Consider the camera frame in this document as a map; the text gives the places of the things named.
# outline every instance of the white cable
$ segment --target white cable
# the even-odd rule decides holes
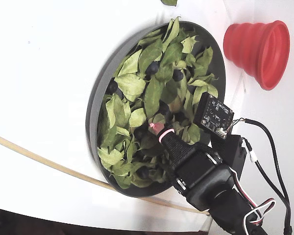
[[[270,201],[264,203],[263,205],[260,205],[260,206],[256,207],[255,209],[252,209],[250,212],[248,212],[248,213],[244,216],[244,219],[243,219],[243,227],[244,227],[244,231],[245,231],[246,235],[249,235],[248,230],[247,230],[247,227],[246,227],[246,219],[247,219],[247,217],[248,217],[250,214],[254,213],[255,211],[257,211],[257,210],[259,210],[259,209],[261,209],[261,208],[264,208],[264,207],[266,207],[267,205],[270,205],[270,204],[272,204],[272,203],[274,203],[273,206],[272,206],[272,208],[270,208],[267,212],[264,213],[264,215],[263,215],[262,218],[261,218],[261,219],[263,219],[264,216],[265,216],[265,214],[267,214],[268,212],[270,212],[270,211],[274,208],[274,206],[275,206],[275,204],[276,204],[276,201],[275,201],[274,199],[271,199]]]
[[[251,201],[252,204],[254,204],[255,207],[257,207],[257,204],[254,202],[254,200],[243,189],[243,187],[242,187],[242,185],[241,185],[241,183],[239,181],[239,177],[237,176],[237,172],[235,170],[233,170],[232,168],[230,168],[230,170],[234,173],[235,178],[236,178],[236,182],[239,185],[239,187],[241,188],[241,190],[243,191],[243,193],[245,194],[245,196]]]

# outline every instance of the dark floor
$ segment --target dark floor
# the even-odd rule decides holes
[[[152,233],[57,223],[0,210],[0,235],[207,235],[205,232]]]

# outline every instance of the wooden stick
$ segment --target wooden stick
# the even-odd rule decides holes
[[[2,137],[0,137],[0,144],[3,145],[4,147],[7,147],[17,153],[20,153],[22,154],[23,156],[26,156],[28,158],[31,158],[32,160],[35,160],[39,163],[42,163],[44,165],[47,165],[53,169],[56,169],[56,170],[59,170],[63,173],[66,173],[68,175],[71,175],[71,176],[74,176],[78,179],[81,179],[81,180],[84,180],[84,181],[87,181],[89,183],[92,183],[94,185],[98,185],[100,187],[103,187],[103,188],[107,188],[107,189],[110,189],[110,190],[113,190],[113,191],[116,191],[111,185],[105,183],[105,182],[102,182],[100,180],[96,180],[92,177],[89,177],[87,175],[84,175],[82,173],[79,173],[75,170],[72,170],[72,169],[69,169],[65,166],[62,166],[60,164],[57,164],[53,161],[50,161],[46,158],[43,158],[42,156],[39,156],[33,152],[30,152],[29,150],[27,149],[24,149]],[[141,199],[143,201],[147,201],[147,202],[150,202],[150,203],[154,203],[154,204],[157,204],[157,205],[161,205],[161,206],[165,206],[165,207],[170,207],[170,208],[174,208],[174,209],[178,209],[178,210],[181,210],[181,211],[186,211],[186,212],[193,212],[193,213],[201,213],[201,214],[206,214],[206,215],[209,215],[208,212],[205,212],[205,211],[198,211],[196,209],[192,209],[192,208],[187,208],[187,207],[182,207],[182,206],[178,206],[178,205],[175,205],[175,204],[172,204],[172,203],[169,203],[169,202],[165,202],[165,201],[160,201],[160,200],[157,200],[155,198],[152,198],[152,197],[139,197],[138,199]]]

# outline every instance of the black cable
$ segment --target black cable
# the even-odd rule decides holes
[[[282,176],[281,176],[280,167],[279,167],[279,162],[278,162],[278,157],[277,157],[277,154],[276,154],[274,141],[273,141],[273,138],[272,138],[272,135],[271,135],[270,131],[269,131],[269,130],[268,130],[268,129],[267,129],[262,123],[260,123],[260,122],[258,122],[258,121],[254,121],[254,120],[250,120],[250,119],[247,119],[247,118],[246,118],[246,119],[245,119],[245,123],[259,126],[261,129],[263,129],[263,131],[264,131],[264,132],[266,133],[266,135],[268,136],[269,141],[270,141],[270,144],[271,144],[271,148],[272,148],[273,160],[274,160],[274,165],[275,165],[275,171],[276,171],[276,174],[277,174],[277,176],[278,176],[279,183],[280,183],[280,185],[281,185],[281,188],[282,188],[282,191],[283,191],[284,197],[285,197],[285,199],[288,201],[288,203],[290,203],[289,196],[288,196],[288,192],[286,191],[286,188],[285,188],[285,185],[284,185],[284,182],[283,182]]]
[[[274,145],[274,141],[272,138],[272,135],[270,133],[270,131],[260,122],[258,121],[254,121],[254,120],[250,120],[250,119],[245,119],[245,122],[248,124],[252,124],[252,125],[256,125],[259,126],[261,129],[263,129],[263,131],[266,133],[266,135],[269,138],[270,144],[271,144],[271,148],[272,148],[272,153],[273,153],[273,159],[274,159],[274,165],[275,165],[275,170],[282,188],[282,191],[284,193],[284,195],[280,192],[280,190],[273,184],[273,182],[269,179],[269,177],[266,175],[265,171],[263,170],[263,168],[261,167],[259,161],[256,161],[256,166],[259,169],[260,173],[262,174],[262,176],[264,177],[264,179],[267,181],[267,183],[271,186],[271,188],[275,191],[275,193],[279,196],[279,198],[282,200],[282,202],[284,203],[285,207],[286,207],[286,213],[285,213],[285,220],[284,220],[284,235],[291,235],[292,234],[292,227],[291,227],[291,206],[290,206],[290,201],[289,201],[289,196],[288,193],[286,191],[284,182],[282,180],[282,176],[281,176],[281,172],[280,172],[280,168],[279,168],[279,163],[278,163],[278,158],[277,158],[277,154],[276,154],[276,150],[275,150],[275,145]],[[249,151],[251,151],[251,146],[248,143],[247,139],[245,139],[247,148]]]

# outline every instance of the wire connector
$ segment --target wire connector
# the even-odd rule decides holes
[[[249,152],[249,157],[250,157],[250,161],[251,161],[252,163],[255,163],[256,161],[258,161],[258,158],[257,158],[257,156],[256,156],[256,154],[255,154],[255,152],[254,152],[254,150],[251,150],[251,151]]]

